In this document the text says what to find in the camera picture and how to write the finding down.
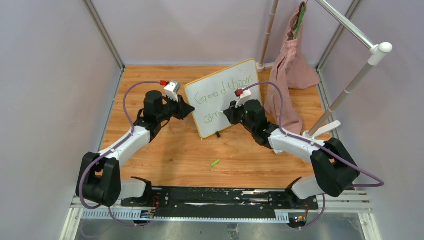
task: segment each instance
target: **yellow whiteboard frame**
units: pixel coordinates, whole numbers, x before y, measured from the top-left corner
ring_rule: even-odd
[[[206,79],[206,78],[209,78],[210,76],[213,76],[213,75],[219,74],[219,73],[224,72],[224,71],[226,71],[226,70],[228,70],[228,69],[232,69],[232,68],[234,68],[234,67],[236,67],[236,66],[238,66],[238,65],[240,65],[240,64],[244,64],[244,63],[249,62],[249,61],[253,61],[253,62],[254,62],[254,65],[256,66],[256,60],[255,60],[254,58],[249,58],[249,59],[246,59],[246,60],[241,61],[241,62],[239,62],[239,63],[236,63],[236,64],[234,64],[234,65],[231,65],[231,66],[229,66],[229,67],[226,67],[226,68],[224,68],[224,69],[222,69],[222,70],[219,70],[219,71],[217,71],[217,72],[214,72],[214,73],[212,73],[212,74],[209,74],[209,75],[207,75],[207,76],[204,76],[204,77],[202,77],[202,78],[199,78],[199,79],[197,79],[197,80],[194,80],[194,81],[192,81],[192,82],[187,83],[187,84],[184,86],[184,93],[185,93],[185,95],[187,96],[187,92],[186,92],[186,88],[187,88],[187,86],[190,86],[191,84],[197,83],[197,82],[202,81],[202,80],[204,80],[204,79]],[[257,71],[257,70],[255,70],[255,72],[256,72],[257,82],[259,83],[260,81],[259,81],[259,74],[258,74],[258,71]],[[259,97],[260,97],[260,100],[262,100],[262,93],[261,93],[261,88],[260,88],[260,87],[259,87]],[[191,104],[190,104],[190,100],[189,100],[189,98],[188,98],[188,97],[187,97],[187,102],[188,102],[188,104],[189,104],[189,105],[191,105]],[[212,133],[212,134],[211,134],[211,135],[209,135],[209,136],[202,136],[202,135],[200,134],[199,126],[198,126],[198,123],[197,123],[197,121],[196,121],[195,115],[194,115],[194,114],[192,114],[192,116],[193,116],[193,118],[194,118],[194,124],[196,124],[197,132],[199,133],[199,136],[200,136],[202,139],[206,139],[206,138],[209,138],[209,137],[210,137],[210,136],[212,136],[212,135],[215,135],[215,133]],[[227,128],[231,127],[231,126],[232,126],[232,125],[229,125],[229,126],[227,126],[227,127],[224,127],[223,129],[220,129],[220,130],[219,130],[219,132],[220,132],[220,131],[222,131],[222,130],[225,130],[225,129],[227,129]]]

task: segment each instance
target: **gray floor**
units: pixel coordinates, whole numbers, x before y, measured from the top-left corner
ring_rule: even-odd
[[[310,213],[309,221],[317,216]],[[223,222],[152,222],[144,227],[121,226],[111,220],[85,220],[82,225],[86,236],[102,240],[365,240],[357,214],[324,214],[314,226],[301,232],[286,224],[223,223]],[[87,239],[78,230],[76,240]]]

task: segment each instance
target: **gray wall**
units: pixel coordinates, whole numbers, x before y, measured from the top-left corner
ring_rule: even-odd
[[[367,190],[384,240],[422,239],[424,233],[423,11],[423,1],[364,1],[353,22],[376,43],[392,43],[393,52],[335,113],[358,165],[386,182]],[[344,33],[323,71],[332,100],[369,56]],[[372,180],[363,176],[360,182]]]
[[[129,65],[233,64],[260,59],[273,0],[93,0]],[[265,62],[280,54],[290,15],[302,0],[279,1]],[[329,0],[345,13],[352,0]],[[338,23],[314,0],[304,19],[303,53],[320,60]]]
[[[120,75],[81,0],[0,3],[1,239],[58,239]]]

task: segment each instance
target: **pink cloth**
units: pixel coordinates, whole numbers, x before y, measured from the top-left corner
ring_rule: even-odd
[[[309,66],[302,56],[303,22],[300,25],[297,39],[293,39],[303,4],[306,5],[306,3],[302,2],[300,7],[294,10],[290,18],[285,31],[281,53],[275,61],[269,76],[269,81],[275,83],[282,93],[282,127],[295,134],[301,133],[303,121],[293,108],[289,88],[307,89],[317,85],[320,81],[315,70]],[[272,86],[268,86],[264,108],[276,121],[279,120],[281,111],[280,95]]]

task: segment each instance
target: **wooden table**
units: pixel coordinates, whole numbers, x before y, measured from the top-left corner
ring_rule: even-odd
[[[123,97],[127,89],[141,81],[176,80],[182,85],[215,73],[225,66],[128,66],[116,97],[116,103],[104,138],[103,148],[110,146],[130,128],[123,111]],[[267,81],[270,70],[259,73],[260,81]],[[260,86],[262,98],[267,85]],[[126,106],[135,120],[143,108],[145,94],[151,90],[164,93],[159,84],[144,84],[129,94]],[[183,87],[179,91],[184,99]],[[304,130],[309,130],[323,114],[317,88],[290,90],[293,106],[303,118]],[[220,163],[211,167],[215,160]],[[140,177],[153,185],[197,187],[285,188],[298,177],[313,174],[312,166],[289,153],[279,155],[255,143],[241,125],[221,132],[221,138],[201,139],[193,117],[185,120],[172,118],[159,135],[140,149],[121,169],[121,178]]]

